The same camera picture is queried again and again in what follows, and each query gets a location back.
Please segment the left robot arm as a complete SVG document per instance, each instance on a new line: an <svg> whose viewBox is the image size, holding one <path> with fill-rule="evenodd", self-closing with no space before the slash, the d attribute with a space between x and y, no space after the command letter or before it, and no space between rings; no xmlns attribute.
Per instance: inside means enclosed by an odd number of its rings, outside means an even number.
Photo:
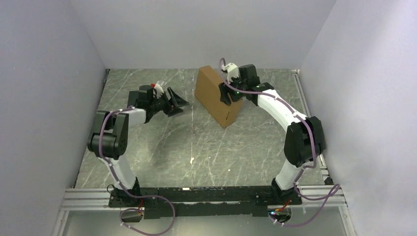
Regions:
<svg viewBox="0 0 417 236"><path fill-rule="evenodd" d="M188 105L171 87L163 89L159 84L150 84L130 91L126 108L96 111L87 148L107 166L115 195L121 195L128 206L136 206L142 197L139 181L125 157L129 129L148 123L159 112L168 117L180 114Z"/></svg>

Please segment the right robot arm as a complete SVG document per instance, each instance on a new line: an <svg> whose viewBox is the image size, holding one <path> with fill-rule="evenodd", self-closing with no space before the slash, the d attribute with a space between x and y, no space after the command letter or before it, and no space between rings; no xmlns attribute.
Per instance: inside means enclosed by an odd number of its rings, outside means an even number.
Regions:
<svg viewBox="0 0 417 236"><path fill-rule="evenodd" d="M324 132L317 117L309 117L286 102L269 83L260 81L255 65L237 66L219 62L226 78L219 84L220 101L226 105L243 98L271 115L285 131L285 162L271 182L271 198L283 204L297 190L306 169L317 166L317 157L325 150Z"/></svg>

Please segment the flat black box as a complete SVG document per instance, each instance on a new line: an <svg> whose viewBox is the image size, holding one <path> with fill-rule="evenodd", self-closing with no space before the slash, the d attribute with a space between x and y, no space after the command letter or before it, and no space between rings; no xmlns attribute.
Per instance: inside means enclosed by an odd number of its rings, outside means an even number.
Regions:
<svg viewBox="0 0 417 236"><path fill-rule="evenodd" d="M138 97L139 97L138 90L130 91L128 94L127 107L136 107Z"/></svg>

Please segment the aluminium frame rail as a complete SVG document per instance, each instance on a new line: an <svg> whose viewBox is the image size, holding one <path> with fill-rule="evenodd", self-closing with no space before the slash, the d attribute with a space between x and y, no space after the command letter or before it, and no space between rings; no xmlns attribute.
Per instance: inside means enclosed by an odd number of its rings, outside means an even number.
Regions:
<svg viewBox="0 0 417 236"><path fill-rule="evenodd" d="M106 188L66 189L61 210L109 210L110 193Z"/></svg>

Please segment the brown cardboard box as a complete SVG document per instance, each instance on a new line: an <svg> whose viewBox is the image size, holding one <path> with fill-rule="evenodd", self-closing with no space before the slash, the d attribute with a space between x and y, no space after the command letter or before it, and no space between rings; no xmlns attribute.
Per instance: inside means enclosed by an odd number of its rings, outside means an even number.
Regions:
<svg viewBox="0 0 417 236"><path fill-rule="evenodd" d="M218 72L211 66L198 70L194 95L222 128L233 124L243 105L243 100L226 105L220 101L219 85L223 82Z"/></svg>

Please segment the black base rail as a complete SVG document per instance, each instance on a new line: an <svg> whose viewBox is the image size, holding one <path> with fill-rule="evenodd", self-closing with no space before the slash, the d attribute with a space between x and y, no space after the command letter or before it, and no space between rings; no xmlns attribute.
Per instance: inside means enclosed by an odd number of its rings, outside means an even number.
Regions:
<svg viewBox="0 0 417 236"><path fill-rule="evenodd" d="M294 190L276 193L269 185L227 187L142 187L131 194L123 190L110 191L110 208L144 208L145 219L185 216L251 215L267 216L268 210L285 204L301 205L301 197Z"/></svg>

